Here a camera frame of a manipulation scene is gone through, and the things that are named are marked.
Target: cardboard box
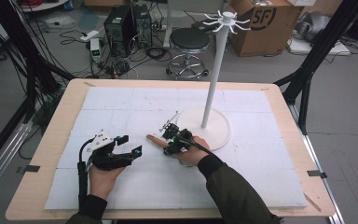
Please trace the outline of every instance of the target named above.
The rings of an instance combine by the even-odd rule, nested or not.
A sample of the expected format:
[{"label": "cardboard box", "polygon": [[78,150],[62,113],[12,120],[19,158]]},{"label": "cardboard box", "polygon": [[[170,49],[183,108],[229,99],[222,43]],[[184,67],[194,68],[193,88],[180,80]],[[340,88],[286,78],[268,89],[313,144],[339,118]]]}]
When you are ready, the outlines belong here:
[{"label": "cardboard box", "polygon": [[113,7],[115,5],[128,5],[129,0],[84,0],[86,7]]},{"label": "cardboard box", "polygon": [[235,29],[231,43],[240,57],[282,53],[304,7],[294,7],[286,0],[269,0],[268,6],[256,6],[253,0],[230,0],[238,21],[250,20]]}]

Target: white stand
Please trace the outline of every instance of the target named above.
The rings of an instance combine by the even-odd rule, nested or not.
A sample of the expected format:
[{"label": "white stand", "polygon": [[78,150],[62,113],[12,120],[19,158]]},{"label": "white stand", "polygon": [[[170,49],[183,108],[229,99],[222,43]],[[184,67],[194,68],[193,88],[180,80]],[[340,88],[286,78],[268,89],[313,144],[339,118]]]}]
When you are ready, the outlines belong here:
[{"label": "white stand", "polygon": [[[228,31],[231,30],[234,33],[232,26],[236,25],[237,21],[234,21],[236,14],[231,12],[224,12],[223,16],[220,14],[219,19],[211,18],[208,15],[205,15],[208,19],[217,20],[211,23],[206,23],[207,25],[220,23],[220,26],[214,30],[218,32],[217,34],[217,43],[216,43],[216,55],[214,57],[214,66],[213,73],[211,77],[211,83],[208,91],[208,98],[206,101],[205,109],[202,108],[192,108],[185,110],[179,116],[177,120],[178,127],[186,127],[193,134],[198,135],[201,138],[204,138],[209,144],[211,150],[218,149],[226,144],[230,137],[230,127],[226,117],[217,110],[211,111],[211,105],[213,101],[214,90],[216,88],[217,79],[219,78],[220,66],[222,65],[223,55],[225,52],[225,45],[227,41]],[[202,123],[200,122],[201,114],[203,114]],[[208,118],[211,116],[211,121],[208,124]]]}]

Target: dark green jacket sleeve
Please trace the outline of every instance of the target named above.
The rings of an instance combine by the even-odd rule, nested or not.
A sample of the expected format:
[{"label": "dark green jacket sleeve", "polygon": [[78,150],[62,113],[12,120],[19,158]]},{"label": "dark green jacket sleeve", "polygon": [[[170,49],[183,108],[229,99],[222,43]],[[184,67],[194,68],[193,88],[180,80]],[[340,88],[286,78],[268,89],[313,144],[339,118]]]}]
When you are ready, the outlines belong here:
[{"label": "dark green jacket sleeve", "polygon": [[280,223],[243,176],[214,157],[207,157],[200,161],[199,169],[226,224]]},{"label": "dark green jacket sleeve", "polygon": [[79,212],[71,216],[66,224],[102,224],[101,218],[106,205],[106,200],[90,194]]}]

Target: stool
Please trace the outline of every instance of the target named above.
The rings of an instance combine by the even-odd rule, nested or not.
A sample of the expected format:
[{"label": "stool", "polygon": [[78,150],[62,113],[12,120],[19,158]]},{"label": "stool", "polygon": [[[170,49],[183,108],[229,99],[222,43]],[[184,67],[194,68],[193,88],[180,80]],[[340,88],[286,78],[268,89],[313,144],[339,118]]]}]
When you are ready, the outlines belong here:
[{"label": "stool", "polygon": [[205,69],[202,60],[191,54],[205,51],[209,45],[209,36],[199,29],[180,28],[172,31],[170,45],[183,54],[171,59],[166,69],[167,74],[174,73],[175,80],[179,77],[196,77],[200,81],[199,75],[208,76],[209,71]]}]

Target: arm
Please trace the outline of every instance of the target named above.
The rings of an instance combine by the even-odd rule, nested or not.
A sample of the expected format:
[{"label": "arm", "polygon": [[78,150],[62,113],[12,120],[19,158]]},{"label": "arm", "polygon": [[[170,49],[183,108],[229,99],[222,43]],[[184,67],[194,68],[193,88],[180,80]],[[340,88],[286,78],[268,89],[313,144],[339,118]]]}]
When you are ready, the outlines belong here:
[{"label": "arm", "polygon": [[[209,149],[205,140],[194,141]],[[235,170],[218,161],[213,155],[191,147],[176,155],[180,160],[198,165],[205,176],[206,188],[227,224],[272,224],[280,220],[270,213],[254,188]]]},{"label": "arm", "polygon": [[71,216],[67,224],[102,224],[101,219],[106,208],[106,198],[112,191],[118,175],[124,167],[111,171],[99,170],[95,166],[89,168],[89,195],[79,212]]}]

